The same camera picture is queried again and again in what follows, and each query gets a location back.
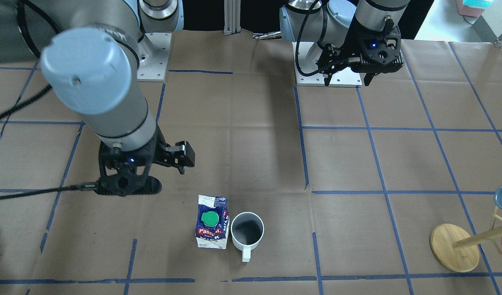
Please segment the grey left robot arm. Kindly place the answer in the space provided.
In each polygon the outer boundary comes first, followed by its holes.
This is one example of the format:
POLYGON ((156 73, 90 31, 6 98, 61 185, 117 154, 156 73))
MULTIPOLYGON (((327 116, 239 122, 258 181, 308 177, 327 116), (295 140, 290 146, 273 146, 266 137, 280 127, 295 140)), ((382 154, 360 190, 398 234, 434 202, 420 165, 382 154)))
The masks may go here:
POLYGON ((404 65, 398 22, 408 0, 289 0, 280 34, 291 42, 298 86, 369 86, 404 65))

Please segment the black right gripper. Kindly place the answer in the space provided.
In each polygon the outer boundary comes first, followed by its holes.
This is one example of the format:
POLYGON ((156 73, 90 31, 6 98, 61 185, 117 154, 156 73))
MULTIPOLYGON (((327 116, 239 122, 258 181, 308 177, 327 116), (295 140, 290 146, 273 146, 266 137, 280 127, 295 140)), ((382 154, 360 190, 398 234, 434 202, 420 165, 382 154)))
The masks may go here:
POLYGON ((149 142, 140 149, 122 151, 101 143, 98 152, 100 177, 96 184, 99 195, 153 195, 161 192, 161 181, 148 173, 152 164, 174 167, 180 174, 195 166, 196 154, 188 141, 171 146, 162 139, 159 127, 149 142))

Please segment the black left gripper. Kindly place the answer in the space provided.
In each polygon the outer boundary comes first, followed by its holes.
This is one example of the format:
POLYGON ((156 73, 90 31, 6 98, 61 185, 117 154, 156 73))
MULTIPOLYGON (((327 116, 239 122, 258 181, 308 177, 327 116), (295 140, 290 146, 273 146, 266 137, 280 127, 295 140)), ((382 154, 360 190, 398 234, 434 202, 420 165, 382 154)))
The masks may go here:
MULTIPOLYGON (((391 18, 383 19, 380 31, 365 28, 354 18, 349 27, 345 43, 348 54, 360 58, 349 65, 355 73, 366 73, 364 86, 369 86, 378 73, 395 73, 403 67, 401 54, 401 33, 391 18)), ((324 71, 324 85, 329 86, 332 70, 324 71)))

